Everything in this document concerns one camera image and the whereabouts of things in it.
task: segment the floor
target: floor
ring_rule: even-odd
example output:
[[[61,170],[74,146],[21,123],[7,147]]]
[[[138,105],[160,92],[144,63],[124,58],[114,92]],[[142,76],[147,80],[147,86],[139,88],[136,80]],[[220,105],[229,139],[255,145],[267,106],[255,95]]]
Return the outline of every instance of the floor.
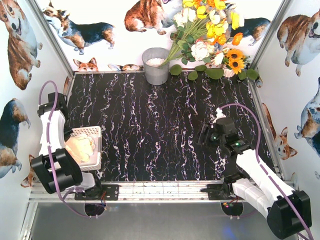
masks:
[[[219,148],[193,138],[217,107],[240,103],[256,112],[248,84],[204,74],[189,81],[187,75],[170,76],[161,86],[148,84],[143,72],[76,75],[69,125],[101,127],[101,181],[217,180],[237,171]],[[226,109],[239,134],[255,145],[253,118],[242,108]],[[273,169],[263,135],[259,155]]]
[[[84,214],[83,203],[71,206]],[[108,203],[97,220],[88,220],[64,204],[39,203],[31,231],[33,240],[277,240],[253,211],[244,203],[238,220],[225,215],[220,203]]]

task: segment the wire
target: wire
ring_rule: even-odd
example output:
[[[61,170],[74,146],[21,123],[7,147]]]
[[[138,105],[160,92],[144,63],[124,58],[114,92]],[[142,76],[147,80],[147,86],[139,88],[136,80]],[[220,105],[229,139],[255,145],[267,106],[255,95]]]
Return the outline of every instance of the wire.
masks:
[[[55,168],[55,162],[54,162],[54,158],[52,156],[52,152],[51,152],[51,146],[50,146],[50,121],[51,121],[51,117],[52,115],[54,114],[54,111],[56,109],[56,106],[57,106],[57,102],[58,102],[58,87],[56,85],[56,83],[54,81],[46,81],[43,86],[41,87],[40,89],[40,93],[39,93],[39,98],[38,98],[38,104],[41,105],[41,96],[42,96],[42,92],[45,88],[45,86],[47,84],[53,84],[54,86],[54,91],[55,91],[55,96],[54,96],[54,102],[53,102],[53,106],[52,106],[52,109],[50,111],[50,114],[49,114],[49,118],[48,118],[48,123],[46,125],[46,141],[48,143],[48,155],[49,155],[49,159],[50,159],[50,165],[51,165],[51,169],[52,169],[52,176],[53,176],[53,181],[54,181],[54,185],[55,185],[55,190],[56,190],[56,193],[59,197],[59,199],[72,211],[74,212],[75,214],[77,214],[78,216],[80,217],[83,217],[83,218],[87,218],[87,219],[91,219],[91,216],[87,216],[87,215],[83,215],[79,212],[77,212],[76,210],[74,210],[71,206],[69,206],[66,201],[65,201],[65,198],[67,197],[67,195],[71,192],[71,190],[69,190],[65,195],[64,197],[61,196],[61,192],[60,192],[60,187],[59,187],[59,183],[58,183],[58,179],[57,179],[57,173],[56,173],[56,168]]]
[[[301,238],[303,238],[304,240],[309,240],[308,238],[306,238],[305,236],[303,236],[300,232],[297,233]]]
[[[258,150],[259,150],[259,145],[260,145],[260,139],[261,139],[261,128],[260,128],[260,123],[256,117],[256,115],[248,108],[246,107],[245,105],[243,104],[240,104],[240,103],[230,103],[230,104],[226,104],[226,105],[223,105],[222,107],[220,107],[220,109],[224,109],[224,108],[227,108],[227,107],[231,107],[231,106],[238,106],[238,107],[242,107],[244,109],[246,109],[254,118],[255,120],[255,123],[258,127],[258,139],[257,139],[257,143],[256,143],[256,146],[255,146],[255,157],[256,157],[256,160],[258,162],[258,164],[260,163],[260,159],[259,159],[259,153],[258,153]],[[268,175],[268,172],[266,171],[266,169],[259,164],[259,166],[262,168],[262,170],[265,172],[266,175]],[[305,231],[307,232],[308,236],[309,236],[309,239],[307,240],[314,240],[314,237],[310,231],[310,228],[308,228],[307,224],[305,223],[304,219],[301,217],[301,215],[299,214],[298,210],[296,209],[296,207],[294,206],[294,204],[290,201],[290,199],[287,197],[287,195],[284,193],[284,191],[282,191],[282,189],[278,186],[278,184],[276,183],[276,181],[271,177],[271,176],[268,176],[269,179],[271,180],[271,182],[274,184],[274,186],[279,190],[279,192],[283,195],[284,199],[287,201],[287,203],[289,204],[289,206],[292,208],[293,212],[295,213],[295,215],[297,216],[297,218],[299,219],[299,221],[301,222],[302,226],[304,227]]]

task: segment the dog face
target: dog face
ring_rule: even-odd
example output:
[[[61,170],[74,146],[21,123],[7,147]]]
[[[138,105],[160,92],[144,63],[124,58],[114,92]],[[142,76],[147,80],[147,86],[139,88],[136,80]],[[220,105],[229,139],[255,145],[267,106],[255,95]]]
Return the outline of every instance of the dog face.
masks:
[[[314,14],[311,18],[312,26],[309,31],[309,38],[319,39],[320,38],[320,10]]]
[[[6,29],[13,37],[20,39],[23,33],[29,31],[24,29],[23,23],[26,16],[16,1],[0,1],[0,13],[0,20],[5,23]]]
[[[42,12],[47,22],[57,31],[65,31],[68,28],[68,17],[70,14],[66,10],[56,10],[50,2],[49,6],[44,8]]]
[[[297,155],[298,153],[297,150],[289,146],[287,135],[288,135],[288,128],[285,127],[282,130],[281,134],[278,135],[275,139],[275,150],[282,160],[287,160],[288,158],[291,158]]]
[[[81,61],[78,61],[76,59],[73,59],[73,62],[75,65],[78,67],[79,72],[98,72],[98,66],[97,66],[97,61],[93,57],[88,63],[84,63]]]
[[[30,120],[28,118],[28,115],[26,113],[25,107],[23,104],[16,98],[13,98],[12,100],[12,113],[13,113],[13,119],[18,123],[24,123],[28,124],[28,129],[30,128]]]

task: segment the dog print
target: dog print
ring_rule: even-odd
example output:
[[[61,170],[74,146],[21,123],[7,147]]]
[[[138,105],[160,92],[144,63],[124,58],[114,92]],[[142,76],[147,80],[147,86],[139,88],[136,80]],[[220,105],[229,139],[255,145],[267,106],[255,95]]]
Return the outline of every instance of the dog print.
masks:
[[[320,10],[312,17],[290,16],[281,24],[277,38],[287,55],[284,64],[290,60],[297,64],[295,73],[300,77],[303,65],[312,61],[320,53]]]
[[[0,118],[0,179],[10,170],[20,171],[21,162],[17,159],[18,138],[20,123],[27,123],[30,128],[30,121],[22,103],[13,98],[9,101]]]
[[[25,90],[31,80],[33,66],[40,67],[37,60],[42,43],[37,42],[34,31],[15,0],[0,1],[0,20],[9,33],[8,61],[9,70],[15,85]]]
[[[93,57],[91,60],[87,63],[78,61],[76,59],[73,59],[74,64],[78,67],[78,72],[98,72],[98,66],[97,66],[97,61]]]
[[[297,126],[296,139],[305,138],[307,143],[320,157],[320,77],[318,79],[318,92],[304,107],[301,113],[301,126]]]
[[[277,155],[282,160],[287,160],[288,158],[297,155],[298,151],[290,147],[288,144],[288,127],[285,127],[282,130],[281,134],[277,134],[267,106],[264,103],[262,104],[262,106],[271,129]]]
[[[81,62],[76,59],[73,59],[73,62],[78,67],[77,72],[98,72],[99,71],[98,66],[97,66],[97,61],[94,57],[91,58],[91,60],[87,63]],[[70,77],[67,76],[64,81],[64,87],[63,87],[63,94],[64,95],[67,94],[68,85],[69,85],[70,80],[71,80]]]
[[[145,32],[147,29],[156,29],[159,35],[167,32],[174,24],[174,15],[182,10],[182,0],[140,0],[124,18],[125,28],[130,32]]]
[[[84,48],[92,44],[106,40],[113,49],[114,26],[98,22],[92,24],[76,24],[69,19],[69,13],[66,10],[56,10],[52,3],[42,10],[47,22],[56,30],[59,38],[67,45],[74,47],[75,51],[79,51],[79,55],[83,55]]]
[[[108,64],[108,67],[112,71],[143,71],[143,65],[135,65],[135,64],[126,64],[126,65],[116,65],[116,64]]]
[[[237,5],[235,3],[228,3],[226,4],[225,13],[227,15],[228,23],[232,22],[231,19],[231,12],[236,9]],[[264,18],[249,18],[244,20],[244,26],[238,27],[236,30],[232,29],[232,25],[229,25],[227,29],[226,36],[227,36],[227,43],[232,43],[234,36],[238,33],[243,33],[243,38],[247,38],[251,36],[253,38],[253,42],[249,44],[249,46],[254,46],[259,40],[261,40],[267,30],[269,29],[271,21]]]
[[[31,167],[31,161],[35,159],[34,156],[29,154],[29,162],[30,162],[30,172],[28,174],[28,176],[25,177],[24,180],[22,180],[22,182],[20,183],[20,186],[23,188],[31,188],[33,183],[35,183],[37,181],[37,176],[35,174],[34,169]]]

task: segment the orange flower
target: orange flower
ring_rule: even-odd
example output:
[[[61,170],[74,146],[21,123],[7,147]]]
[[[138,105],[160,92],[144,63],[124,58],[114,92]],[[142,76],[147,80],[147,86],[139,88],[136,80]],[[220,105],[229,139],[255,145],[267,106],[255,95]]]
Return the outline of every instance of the orange flower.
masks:
[[[234,35],[233,40],[232,40],[232,45],[238,46],[240,44],[240,41],[243,38],[243,33],[239,32],[236,35]]]
[[[194,0],[194,6],[196,9],[201,6],[202,0]]]
[[[222,34],[221,36],[219,36],[217,42],[220,45],[224,45],[226,43],[227,39],[226,39],[226,35]]]

